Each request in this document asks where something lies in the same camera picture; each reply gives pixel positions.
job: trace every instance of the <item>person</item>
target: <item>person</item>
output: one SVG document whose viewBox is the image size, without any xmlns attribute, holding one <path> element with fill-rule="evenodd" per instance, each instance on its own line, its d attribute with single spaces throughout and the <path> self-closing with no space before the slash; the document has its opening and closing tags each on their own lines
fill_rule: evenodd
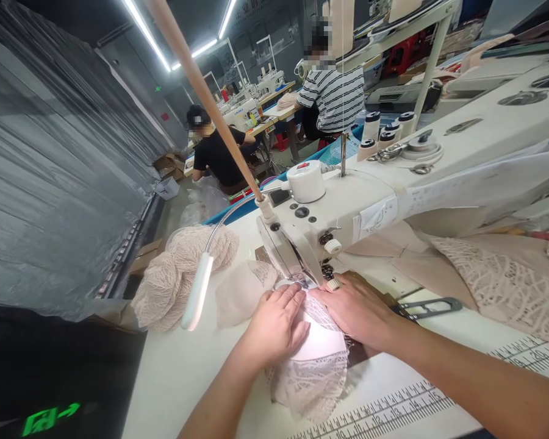
<svg viewBox="0 0 549 439">
<path fill-rule="evenodd" d="M 327 306 L 344 333 L 413 367 L 498 439 L 549 439 L 549 378 L 424 329 L 390 311 L 367 286 L 335 276 L 342 288 L 331 291 L 326 285 L 309 294 Z M 248 329 L 178 439 L 235 437 L 255 378 L 290 357 L 309 331 L 306 322 L 293 326 L 305 295 L 293 284 L 261 297 Z"/>
<path fill-rule="evenodd" d="M 295 108 L 303 109 L 299 141 L 336 137 L 354 124 L 364 108 L 364 69 L 358 66 L 341 73 L 326 61 L 329 37 L 325 21 L 312 28 L 312 40 L 305 50 L 308 60 L 317 65 L 307 73 Z"/>
<path fill-rule="evenodd" d="M 220 189 L 226 195 L 234 195 L 248 186 L 238 169 L 232 154 L 222 140 L 220 133 L 212 125 L 207 112 L 200 105 L 191 105 L 187 111 L 187 124 L 202 139 L 195 146 L 193 161 L 193 181 L 200 180 L 207 170 L 220 182 Z M 255 144 L 256 139 L 230 127 L 234 140 L 241 148 Z"/>
</svg>

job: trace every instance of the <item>plastic curtain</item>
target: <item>plastic curtain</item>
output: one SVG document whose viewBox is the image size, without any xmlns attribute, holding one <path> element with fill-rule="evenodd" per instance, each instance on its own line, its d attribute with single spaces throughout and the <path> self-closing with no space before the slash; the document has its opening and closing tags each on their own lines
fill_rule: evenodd
<svg viewBox="0 0 549 439">
<path fill-rule="evenodd" d="M 0 2 L 0 305 L 79 319 L 169 149 L 89 45 Z"/>
</svg>

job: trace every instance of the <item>wooden pole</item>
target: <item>wooden pole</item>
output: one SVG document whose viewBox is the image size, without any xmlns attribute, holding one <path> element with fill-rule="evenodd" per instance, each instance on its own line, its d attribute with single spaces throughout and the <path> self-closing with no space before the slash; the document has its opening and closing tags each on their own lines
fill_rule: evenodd
<svg viewBox="0 0 549 439">
<path fill-rule="evenodd" d="M 224 117 L 221 115 L 220 109 L 214 101 L 214 97 L 209 91 L 206 82 L 203 80 L 199 67 L 195 61 L 193 61 L 193 57 L 189 51 L 189 46 L 187 46 L 187 42 L 181 33 L 175 17 L 173 16 L 173 12 L 171 12 L 169 6 L 167 5 L 167 1 L 148 0 L 146 5 L 148 10 L 153 15 L 161 33 L 173 50 L 173 53 L 179 59 L 181 68 L 185 71 L 185 75 L 189 79 L 195 93 L 197 93 L 201 103 L 215 124 L 218 133 L 220 133 L 220 136 L 228 147 L 230 154 L 232 154 L 236 165 L 240 168 L 240 172 L 244 176 L 248 186 L 252 189 L 252 192 L 254 192 L 256 199 L 258 201 L 263 201 L 264 197 L 260 193 L 260 190 L 254 181 L 254 177 L 252 176 L 252 173 L 250 172 L 250 169 L 248 168 L 248 165 L 240 152 L 240 148 L 236 144 L 228 124 L 226 124 Z"/>
</svg>

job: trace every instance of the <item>white bin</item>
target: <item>white bin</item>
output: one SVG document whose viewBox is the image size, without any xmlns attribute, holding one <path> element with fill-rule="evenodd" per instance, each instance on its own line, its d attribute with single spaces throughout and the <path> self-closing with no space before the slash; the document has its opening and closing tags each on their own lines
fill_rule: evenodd
<svg viewBox="0 0 549 439">
<path fill-rule="evenodd" d="M 158 184 L 156 193 L 166 200 L 175 198 L 179 193 L 179 184 L 173 178 L 167 178 Z"/>
</svg>

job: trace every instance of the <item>measuring tape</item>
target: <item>measuring tape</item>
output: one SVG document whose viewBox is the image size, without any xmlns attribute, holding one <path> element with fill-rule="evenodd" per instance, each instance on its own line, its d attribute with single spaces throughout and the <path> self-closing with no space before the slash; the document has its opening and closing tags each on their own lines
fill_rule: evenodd
<svg viewBox="0 0 549 439">
<path fill-rule="evenodd" d="M 522 338 L 489 355 L 534 372 L 549 369 L 549 343 L 536 337 Z M 378 438 L 455 405 L 442 391 L 423 380 L 289 439 Z"/>
</svg>

